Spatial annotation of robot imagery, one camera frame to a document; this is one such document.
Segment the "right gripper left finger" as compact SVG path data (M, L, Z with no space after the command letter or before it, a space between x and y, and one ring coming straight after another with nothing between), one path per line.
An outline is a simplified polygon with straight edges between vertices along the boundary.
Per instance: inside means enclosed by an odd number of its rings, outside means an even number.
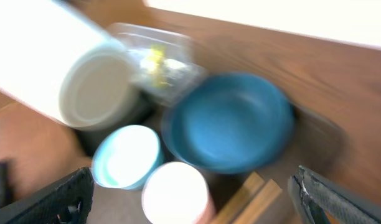
M0 224L86 224L95 183L88 167L0 208Z

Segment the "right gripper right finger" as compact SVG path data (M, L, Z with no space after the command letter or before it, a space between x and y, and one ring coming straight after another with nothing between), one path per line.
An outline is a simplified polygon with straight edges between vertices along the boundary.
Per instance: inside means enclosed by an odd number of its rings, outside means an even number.
M381 224L381 207L304 166L288 179L288 192L303 223Z

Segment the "pink cup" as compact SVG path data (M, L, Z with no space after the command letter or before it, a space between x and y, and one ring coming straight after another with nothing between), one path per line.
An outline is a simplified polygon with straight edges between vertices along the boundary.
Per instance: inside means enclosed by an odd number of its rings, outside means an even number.
M183 162L158 167L144 186L141 204L153 224L208 224L215 215L204 176Z

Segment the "yellow snack wrapper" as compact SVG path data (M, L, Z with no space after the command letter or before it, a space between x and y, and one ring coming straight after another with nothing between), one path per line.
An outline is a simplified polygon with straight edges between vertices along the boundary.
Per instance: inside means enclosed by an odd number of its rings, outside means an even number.
M163 88L168 85L163 75L164 61L166 59L166 48L163 45L152 45L151 52L148 55L148 61L151 63L149 73L152 76L153 85L156 88Z

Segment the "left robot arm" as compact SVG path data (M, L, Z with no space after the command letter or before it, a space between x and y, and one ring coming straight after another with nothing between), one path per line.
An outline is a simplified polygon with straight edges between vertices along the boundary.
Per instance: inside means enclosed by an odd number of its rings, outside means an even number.
M124 44L60 1L0 1L0 90L76 129L126 116L138 90Z

